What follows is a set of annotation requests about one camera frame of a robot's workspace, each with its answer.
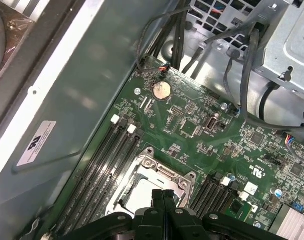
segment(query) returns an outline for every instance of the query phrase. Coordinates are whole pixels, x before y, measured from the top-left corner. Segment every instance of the chip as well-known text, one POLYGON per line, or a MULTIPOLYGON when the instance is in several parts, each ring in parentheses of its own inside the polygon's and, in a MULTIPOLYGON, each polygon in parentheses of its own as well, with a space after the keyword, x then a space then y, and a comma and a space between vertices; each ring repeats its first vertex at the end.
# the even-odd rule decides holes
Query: chip
POLYGON ((263 140, 263 135, 255 132, 251 138, 251 142, 255 145, 260 145, 263 140))
POLYGON ((303 171, 303 166, 298 163, 294 163, 294 165, 291 169, 291 173, 293 173, 294 175, 300 176, 302 171, 303 171))
POLYGON ((263 208, 264 210, 268 210, 268 207, 269 207, 269 204, 263 203, 262 208, 263 208))
POLYGON ((242 204, 240 204, 238 201, 234 201, 230 206, 230 210, 235 214, 237 214, 241 208, 242 208, 242 204))

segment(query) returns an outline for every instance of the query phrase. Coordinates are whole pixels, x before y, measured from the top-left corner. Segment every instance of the screw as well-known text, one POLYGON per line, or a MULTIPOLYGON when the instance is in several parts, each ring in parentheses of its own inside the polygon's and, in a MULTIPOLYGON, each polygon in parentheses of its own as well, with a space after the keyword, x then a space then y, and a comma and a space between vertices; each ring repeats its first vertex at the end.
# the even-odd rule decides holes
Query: screw
POLYGON ((187 187, 187 182, 186 181, 182 181, 181 182, 181 188, 185 189, 187 187))
POLYGON ((182 210, 182 209, 177 209, 177 210, 175 210, 175 213, 176 213, 176 214, 182 214, 182 213, 183 213, 183 210, 182 210))
POLYGON ((140 88, 134 89, 134 94, 135 94, 135 95, 141 94, 141 89, 140 89, 140 88))
POLYGON ((254 225, 254 227, 256 227, 258 229, 261 228, 261 224, 258 221, 256 221, 253 225, 254 225))
POLYGON ((8 28, 9 28, 10 30, 13 30, 13 29, 16 28, 16 24, 15 24, 13 21, 9 21, 9 22, 7 23, 7 26, 8 26, 8 28))
POLYGON ((145 166, 145 167, 149 167, 150 165, 151 165, 151 161, 149 161, 149 160, 145 160, 143 162, 143 166, 145 166))
POLYGON ((221 103, 221 109, 223 111, 227 110, 227 107, 228 107, 227 103, 225 103, 225 102, 221 103))
POLYGON ((210 214, 209 218, 212 220, 218 220, 218 216, 215 214, 210 214))
POLYGON ((223 44, 218 44, 217 46, 216 46, 216 49, 217 50, 222 50, 222 48, 224 47, 224 45, 223 44))

